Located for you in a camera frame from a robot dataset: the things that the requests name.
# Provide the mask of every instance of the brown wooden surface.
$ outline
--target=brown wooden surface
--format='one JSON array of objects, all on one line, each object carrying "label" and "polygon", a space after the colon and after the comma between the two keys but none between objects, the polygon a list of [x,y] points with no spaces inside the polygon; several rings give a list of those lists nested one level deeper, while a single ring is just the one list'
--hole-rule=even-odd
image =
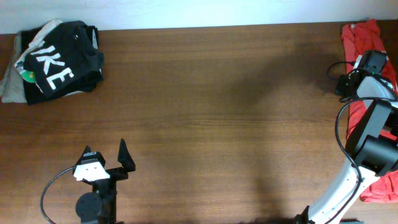
[{"label": "brown wooden surface", "polygon": [[[398,23],[379,25],[398,65]],[[46,183],[87,144],[107,168],[118,166],[120,138],[137,171],[118,183],[118,220],[237,223],[301,213],[344,160],[333,132],[341,104],[325,76],[344,60],[341,26],[100,32],[105,81],[94,92],[0,105],[0,223],[44,223]],[[12,35],[0,47],[3,73]],[[63,176],[45,197],[48,215],[78,223],[75,203],[90,190]],[[357,201],[346,218],[395,222],[397,209]]]}]

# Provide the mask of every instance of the white backdrop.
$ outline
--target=white backdrop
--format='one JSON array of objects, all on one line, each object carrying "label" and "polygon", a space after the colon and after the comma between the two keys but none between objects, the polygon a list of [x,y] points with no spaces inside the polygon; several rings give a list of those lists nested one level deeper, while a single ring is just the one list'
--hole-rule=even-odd
[{"label": "white backdrop", "polygon": [[101,30],[397,19],[398,0],[0,0],[0,34],[51,19]]}]

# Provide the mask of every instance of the white cloth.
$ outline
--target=white cloth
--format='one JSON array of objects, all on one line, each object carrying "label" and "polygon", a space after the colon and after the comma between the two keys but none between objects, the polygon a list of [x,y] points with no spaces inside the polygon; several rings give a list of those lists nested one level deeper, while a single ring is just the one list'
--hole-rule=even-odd
[{"label": "white cloth", "polygon": [[19,57],[17,62],[14,64],[14,66],[17,68],[18,72],[20,74],[24,73],[24,61],[25,61],[25,56],[35,50],[36,48],[40,47],[41,45],[44,44],[44,37],[51,32],[54,28],[56,28],[59,24],[61,24],[62,21],[60,19],[54,19],[51,20],[50,22],[46,23],[43,28],[36,34],[36,36],[33,38],[32,42],[29,43],[29,48],[22,53],[22,55]]},{"label": "white cloth", "polygon": [[26,103],[24,81],[13,66],[21,55],[21,51],[21,33],[18,33],[14,39],[11,60],[0,83],[0,96],[3,103]]}]

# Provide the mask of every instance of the red cloth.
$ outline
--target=red cloth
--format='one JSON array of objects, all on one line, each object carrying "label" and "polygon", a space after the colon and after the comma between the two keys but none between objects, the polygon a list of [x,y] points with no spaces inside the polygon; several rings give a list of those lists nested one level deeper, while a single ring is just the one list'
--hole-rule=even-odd
[{"label": "red cloth", "polygon": [[[345,25],[341,38],[343,39],[346,61],[355,61],[358,55],[363,55],[367,50],[386,51],[380,39],[380,28],[377,26],[376,20],[374,19],[355,25]],[[347,73],[352,69],[353,66],[347,64]],[[390,79],[392,83],[397,82],[396,73],[390,61],[387,61],[382,75]],[[366,107],[363,102],[356,102],[350,105],[347,138],[361,120],[365,111]],[[381,135],[395,141],[397,140],[397,137],[384,130],[381,131]],[[384,177],[381,177],[377,182],[368,187],[368,189],[361,194],[360,198],[364,202],[398,202],[398,171],[390,172]]]}]

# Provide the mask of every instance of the folded cloth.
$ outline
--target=folded cloth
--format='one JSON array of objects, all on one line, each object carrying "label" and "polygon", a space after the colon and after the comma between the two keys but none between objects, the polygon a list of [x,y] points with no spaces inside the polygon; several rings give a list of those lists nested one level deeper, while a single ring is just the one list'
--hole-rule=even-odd
[{"label": "folded cloth", "polygon": [[14,66],[17,68],[23,79],[27,82],[35,83],[35,76],[32,72],[24,69],[25,56],[36,48],[41,47],[44,44],[44,37],[61,23],[61,20],[54,19],[41,27],[40,31],[36,33],[33,40],[29,42],[29,48],[24,50],[24,53],[22,53],[19,59],[15,62]]},{"label": "folded cloth", "polygon": [[[380,39],[380,28],[374,19],[358,24],[345,25],[341,38],[343,39],[346,61],[355,61],[358,55],[363,55],[367,50],[386,51]],[[347,73],[352,69],[352,65],[346,65]],[[387,61],[382,76],[390,79],[392,83],[397,83],[396,73],[390,61]],[[365,112],[366,107],[361,101],[349,106],[347,138],[353,132]],[[381,131],[381,135],[395,141],[397,140],[397,137],[385,130]],[[398,202],[398,171],[390,172],[370,185],[361,194],[360,199],[364,202],[376,203]]]},{"label": "folded cloth", "polygon": [[[26,50],[29,47],[29,43],[33,40],[36,34],[40,31],[41,27],[33,30],[22,31],[22,50]],[[86,28],[90,42],[93,43],[95,48],[98,48],[98,30],[94,26]],[[29,83],[24,80],[24,91],[28,105],[41,103],[49,100],[54,100],[63,96],[72,95],[80,92],[91,92],[95,89],[96,83],[103,80],[102,73],[100,70],[91,71],[87,76],[78,79],[71,84],[67,85],[62,90],[56,92],[51,97],[46,97],[35,83]]]},{"label": "folded cloth", "polygon": [[3,103],[26,103],[22,77],[14,63],[21,55],[21,33],[14,38],[14,51],[11,61],[0,83],[0,96]]},{"label": "folded cloth", "polygon": [[25,56],[24,68],[35,73],[46,97],[104,64],[104,55],[93,47],[86,28],[82,21],[61,23],[44,37],[41,47]]}]

